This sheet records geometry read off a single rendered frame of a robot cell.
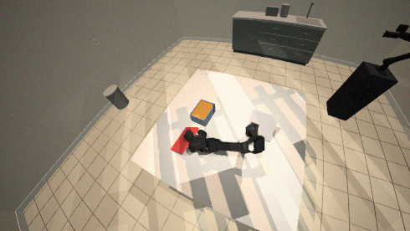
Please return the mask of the red lid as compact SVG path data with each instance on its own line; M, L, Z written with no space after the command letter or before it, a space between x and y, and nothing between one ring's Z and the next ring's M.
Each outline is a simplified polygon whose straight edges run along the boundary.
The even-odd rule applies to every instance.
M187 146L188 146L188 141L185 140L183 138L183 136L185 135L185 133L187 132L187 130L190 130L193 132L193 135L196 135L197 131L199 130L198 127L186 127L184 129L184 131L182 132L182 134L179 136L179 138L177 139L177 141L174 143L174 145L172 146L172 148L170 150L179 153L179 154L183 154L184 151L186 150ZM190 143L189 143L190 144Z

